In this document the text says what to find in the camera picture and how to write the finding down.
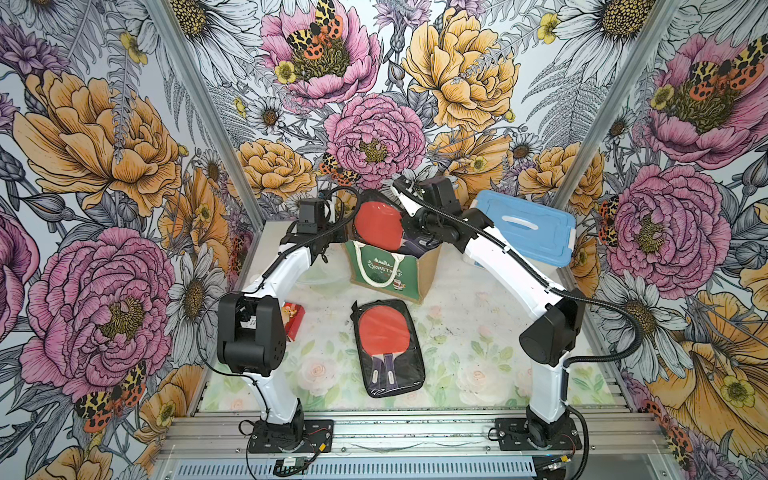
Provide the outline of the green burlap Christmas canvas bag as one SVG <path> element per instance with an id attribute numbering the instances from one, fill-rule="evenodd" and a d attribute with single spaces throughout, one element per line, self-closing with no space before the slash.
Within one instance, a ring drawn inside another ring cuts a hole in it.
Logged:
<path id="1" fill-rule="evenodd" d="M 416 257 L 353 240 L 344 249 L 353 284 L 417 304 L 433 284 L 441 251 L 437 247 Z"/>

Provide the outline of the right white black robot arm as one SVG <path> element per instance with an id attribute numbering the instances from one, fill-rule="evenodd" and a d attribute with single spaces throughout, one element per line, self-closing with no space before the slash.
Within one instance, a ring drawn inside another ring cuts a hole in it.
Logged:
<path id="1" fill-rule="evenodd" d="M 581 331 L 581 295 L 545 276 L 504 238 L 482 211 L 466 211 L 447 179 L 420 185 L 400 177 L 391 187 L 406 211 L 405 230 L 419 230 L 454 246 L 484 267 L 515 299 L 528 320 L 519 343 L 532 362 L 532 390 L 523 431 L 510 434 L 533 449 L 550 449 L 569 425 L 568 366 Z"/>

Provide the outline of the ping pong paddle case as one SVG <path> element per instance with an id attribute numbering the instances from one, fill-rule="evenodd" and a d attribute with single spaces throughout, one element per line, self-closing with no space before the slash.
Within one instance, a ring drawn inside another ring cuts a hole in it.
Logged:
<path id="1" fill-rule="evenodd" d="M 355 303 L 350 315 L 367 394 L 404 395 L 420 389 L 426 369 L 413 319 L 400 299 Z"/>
<path id="2" fill-rule="evenodd" d="M 410 223 L 403 208 L 378 190 L 366 189 L 359 197 L 352 221 L 352 238 L 388 252 L 420 258 L 440 242 Z"/>

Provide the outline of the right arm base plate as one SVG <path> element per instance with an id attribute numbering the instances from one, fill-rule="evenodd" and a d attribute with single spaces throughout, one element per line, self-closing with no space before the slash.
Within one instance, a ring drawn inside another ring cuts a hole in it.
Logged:
<path id="1" fill-rule="evenodd" d="M 497 442 L 502 451 L 575 452 L 582 449 L 575 423 L 568 417 L 551 424 L 522 417 L 497 418 L 487 437 Z"/>

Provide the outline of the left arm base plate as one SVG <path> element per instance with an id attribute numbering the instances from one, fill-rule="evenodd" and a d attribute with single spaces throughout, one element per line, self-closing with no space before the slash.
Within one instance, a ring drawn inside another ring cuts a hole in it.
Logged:
<path id="1" fill-rule="evenodd" d="M 277 425 L 259 420 L 248 434 L 249 454 L 314 454 L 332 450 L 335 422 L 309 419 L 299 424 Z"/>

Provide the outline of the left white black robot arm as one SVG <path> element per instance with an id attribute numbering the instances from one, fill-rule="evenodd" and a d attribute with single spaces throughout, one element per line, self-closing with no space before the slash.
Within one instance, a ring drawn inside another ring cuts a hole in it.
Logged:
<path id="1" fill-rule="evenodd" d="M 287 347 L 283 306 L 297 280 L 345 229 L 330 194 L 299 202 L 299 218 L 286 230 L 276 256 L 243 291 L 218 305 L 217 358 L 243 378 L 261 400 L 263 413 L 252 437 L 283 451 L 302 444 L 304 413 L 280 365 Z"/>

